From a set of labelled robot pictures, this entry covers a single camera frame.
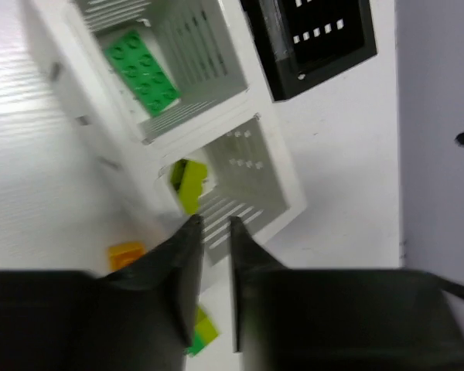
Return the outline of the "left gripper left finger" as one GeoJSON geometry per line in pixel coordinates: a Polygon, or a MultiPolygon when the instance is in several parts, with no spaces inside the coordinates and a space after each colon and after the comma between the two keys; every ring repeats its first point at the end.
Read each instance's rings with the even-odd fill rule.
{"type": "Polygon", "coordinates": [[[103,277],[0,270],[0,370],[182,370],[194,336],[203,220],[103,277]]]}

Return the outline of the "green lime lego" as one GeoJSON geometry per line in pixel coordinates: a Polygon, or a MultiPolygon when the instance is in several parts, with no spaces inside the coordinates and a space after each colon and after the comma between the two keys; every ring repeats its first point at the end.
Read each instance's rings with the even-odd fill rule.
{"type": "Polygon", "coordinates": [[[186,350],[186,354],[190,357],[198,355],[219,335],[220,332],[213,323],[209,313],[199,305],[196,309],[193,341],[191,346],[186,350]]]}

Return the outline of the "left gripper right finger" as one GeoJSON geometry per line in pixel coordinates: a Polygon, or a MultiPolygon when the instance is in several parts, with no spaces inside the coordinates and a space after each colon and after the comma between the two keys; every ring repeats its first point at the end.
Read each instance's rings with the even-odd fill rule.
{"type": "Polygon", "coordinates": [[[230,218],[235,351],[246,370],[464,370],[447,297],[464,285],[407,269],[286,267],[230,218]]]}

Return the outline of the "lime green lego plate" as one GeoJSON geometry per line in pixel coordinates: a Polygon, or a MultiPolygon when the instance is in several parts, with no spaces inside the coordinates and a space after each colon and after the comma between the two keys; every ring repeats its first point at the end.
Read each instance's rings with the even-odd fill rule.
{"type": "Polygon", "coordinates": [[[187,158],[178,160],[172,166],[169,181],[184,211],[189,215],[195,214],[199,209],[199,197],[207,175],[205,164],[187,158]]]}

